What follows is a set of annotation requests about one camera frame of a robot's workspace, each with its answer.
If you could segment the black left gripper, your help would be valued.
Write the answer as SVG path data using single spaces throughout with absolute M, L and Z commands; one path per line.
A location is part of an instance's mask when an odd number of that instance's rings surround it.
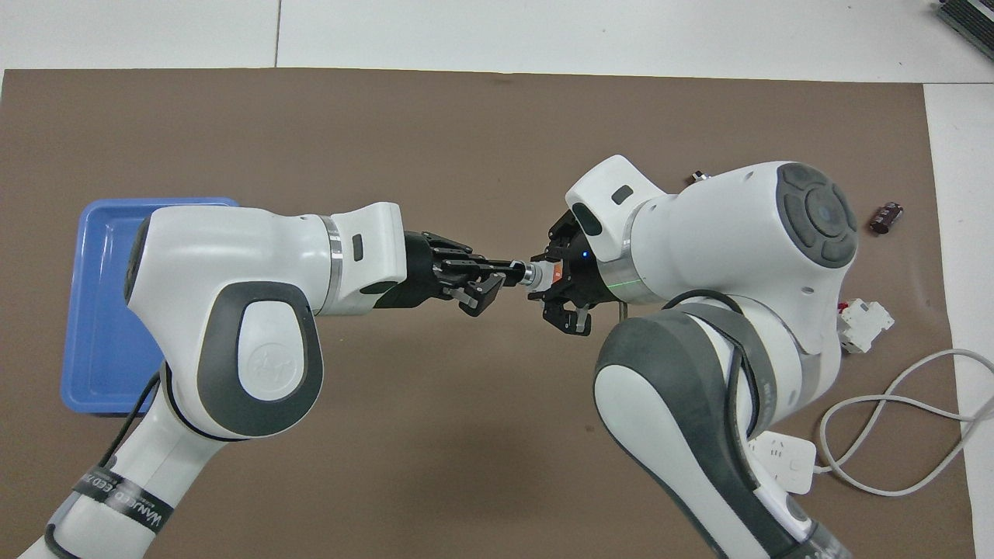
M 502 286 L 515 286 L 526 275 L 518 259 L 487 259 L 469 245 L 430 232 L 405 232 L 407 279 L 384 293 L 376 309 L 414 308 L 430 298 L 456 300 L 469 316 L 479 316 Z

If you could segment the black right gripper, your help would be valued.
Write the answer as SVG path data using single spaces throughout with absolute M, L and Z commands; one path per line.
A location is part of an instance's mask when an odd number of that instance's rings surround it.
M 542 318 L 559 332 L 589 336 L 592 332 L 592 307 L 603 302 L 618 302 L 604 283 L 599 263 L 582 233 L 573 212 L 565 211 L 549 230 L 549 244 L 531 262 L 560 262 L 568 252 L 568 297 L 564 294 L 542 294 Z

